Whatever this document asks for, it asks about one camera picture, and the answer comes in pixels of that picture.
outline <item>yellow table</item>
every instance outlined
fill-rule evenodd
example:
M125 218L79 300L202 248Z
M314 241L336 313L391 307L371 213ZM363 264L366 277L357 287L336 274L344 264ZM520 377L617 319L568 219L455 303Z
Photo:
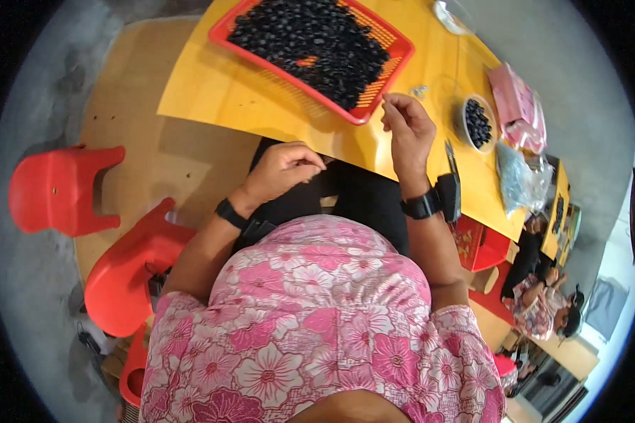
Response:
M555 207L559 198L564 200L564 211L562 214L562 221L560 222L560 232L565 229L565 220L567 219L567 208L569 207L569 180L567 179L567 173L565 172L565 166L562 165L562 160L557 165L557 184L555 186L555 199L550 211L550 224L546 231L546 236L543 238L543 244L541 245L541 251L552 260L557 256L558 250L558 235L552 232L552 224L555 219Z
M207 9L172 71L158 114L280 141L302 140L319 153L397 180L391 137L380 123L381 108L369 123L353 126L270 72L209 43L211 26L236 3L214 0ZM507 219L495 171L496 154L476 153L461 143L452 129L453 107L470 93L485 97L496 111L486 72L500 62L476 37L461 37L458 44L459 37L444 29L432 14L432 2L361 3L400 29L415 45L415 55L391 90L408 93L418 85L429 87L423 106L437 124L437 139L428 159L431 182L449 171L444 151L444 140L449 139L461 178L463 214L517 241L525 210Z

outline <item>white bowl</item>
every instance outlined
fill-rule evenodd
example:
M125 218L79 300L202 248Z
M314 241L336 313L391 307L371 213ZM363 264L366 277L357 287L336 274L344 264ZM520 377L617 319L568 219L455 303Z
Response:
M488 124L491 125L491 131L490 131L491 140L489 140L489 142L487 143L482 144L481 148L475 147L473 140L471 140L471 137L468 134L468 125L466 123L466 106L468 105L468 100L470 99L474 99L475 101L479 103L480 106L482 106L482 108L484 108L485 110L484 115L488 120ZM466 97L465 101L463 102L463 105L460 108L458 108L458 116L456 117L456 124L455 124L458 137L461 139L461 141L465 142L467 145L474 148L474 150L479 153L489 154L494 150L494 147L496 146L496 142L498 141L498 131L496 130L497 125L498 123L496 122L496 119L494 118L494 113L491 111L491 107L489 103L487 103L487 100L485 100L481 96L478 96L477 94L471 94L468 97Z

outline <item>box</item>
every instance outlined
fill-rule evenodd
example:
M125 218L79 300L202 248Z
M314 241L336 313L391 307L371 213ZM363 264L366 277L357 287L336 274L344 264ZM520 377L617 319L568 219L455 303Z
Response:
M516 148L541 154L546 147L546 122L538 94L508 63L489 72L501 131Z

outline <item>red basket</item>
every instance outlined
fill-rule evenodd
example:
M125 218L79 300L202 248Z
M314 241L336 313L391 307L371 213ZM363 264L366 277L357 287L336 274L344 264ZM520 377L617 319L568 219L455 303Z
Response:
M350 110L344 110L305 82L293 77L271 62L227 40L228 36L236 27L235 18L247 13L247 11L259 3L261 3L261 0L242 0L239 2L209 30L209 39L211 39L213 43L273 72L279 76L279 78L303 90L308 96L318 100L324 106L355 125L365 124L369 121L376 107L381 103L383 93L390 89L393 81L398 77L399 73L402 72L402 69L414 54L414 45L412 42L402 35L400 31L393 28L388 22L355 0L339 0L338 4L340 6L348 6L351 8L351 13L356 16L356 20L359 24L372 27L372 31L369 34L370 37L375 38L391 55L390 60L383 64L383 72L379 80L372 82L365 88L364 93L362 93L357 100L357 106Z

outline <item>red plastic stool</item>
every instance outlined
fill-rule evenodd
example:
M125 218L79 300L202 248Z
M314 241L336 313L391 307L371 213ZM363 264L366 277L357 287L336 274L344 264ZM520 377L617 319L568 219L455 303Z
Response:
M94 177L121 163L125 148L56 149L26 157L9 182L9 211L22 231L58 229L75 237L120 226L120 217L92 209Z
M89 317L104 332L124 338L153 314L151 271L174 266L195 231L164 220L176 202L165 198L94 264L85 283Z
M452 234L461 266L469 271L489 269L506 260L510 239L466 215L458 219Z
M120 374L120 394L135 407L141 406L141 394L144 392L144 372L148 360L148 350L144 347L145 333L144 322L134 334L132 345L127 352L125 367Z

